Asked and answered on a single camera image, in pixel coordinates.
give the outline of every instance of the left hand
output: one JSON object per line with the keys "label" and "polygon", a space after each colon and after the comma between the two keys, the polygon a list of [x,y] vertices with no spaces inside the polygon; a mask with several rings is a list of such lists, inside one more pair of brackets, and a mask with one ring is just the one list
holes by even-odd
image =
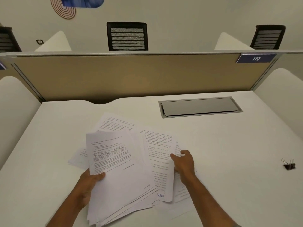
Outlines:
{"label": "left hand", "polygon": [[105,172],[96,175],[90,175],[89,169],[83,172],[75,185],[74,189],[70,193],[71,196],[74,196],[80,208],[84,208],[88,205],[89,200],[91,199],[91,191],[96,185],[97,181],[102,180],[105,177]]}

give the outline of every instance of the spiral wall decoration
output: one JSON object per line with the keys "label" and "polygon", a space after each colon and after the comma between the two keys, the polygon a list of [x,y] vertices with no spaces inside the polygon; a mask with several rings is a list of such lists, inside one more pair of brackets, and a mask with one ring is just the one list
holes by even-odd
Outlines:
{"label": "spiral wall decoration", "polygon": [[51,6],[64,19],[73,19],[76,15],[76,8],[63,6],[61,0],[51,0]]}

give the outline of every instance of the desk number sign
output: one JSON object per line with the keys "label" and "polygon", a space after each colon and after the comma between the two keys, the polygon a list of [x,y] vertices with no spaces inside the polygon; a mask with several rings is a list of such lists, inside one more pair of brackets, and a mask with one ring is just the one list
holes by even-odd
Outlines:
{"label": "desk number sign", "polygon": [[276,53],[241,54],[237,63],[270,63]]}

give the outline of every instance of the right hand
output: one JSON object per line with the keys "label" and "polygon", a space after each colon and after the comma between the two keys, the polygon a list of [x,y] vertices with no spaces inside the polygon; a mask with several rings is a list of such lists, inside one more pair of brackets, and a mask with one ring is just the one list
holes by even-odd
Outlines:
{"label": "right hand", "polygon": [[180,174],[181,182],[185,184],[190,177],[195,176],[195,162],[188,150],[182,150],[180,153],[184,156],[170,154],[170,157],[174,161],[175,170]]}

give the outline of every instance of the black mesh chair back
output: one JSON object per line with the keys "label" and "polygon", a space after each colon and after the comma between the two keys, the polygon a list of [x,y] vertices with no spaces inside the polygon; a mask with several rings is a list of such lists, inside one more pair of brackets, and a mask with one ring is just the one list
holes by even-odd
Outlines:
{"label": "black mesh chair back", "polygon": [[0,53],[21,52],[11,27],[0,26]]}
{"label": "black mesh chair back", "polygon": [[279,49],[286,27],[284,25],[257,25],[251,47],[253,49]]}
{"label": "black mesh chair back", "polygon": [[141,22],[108,22],[109,51],[148,50],[147,25]]}

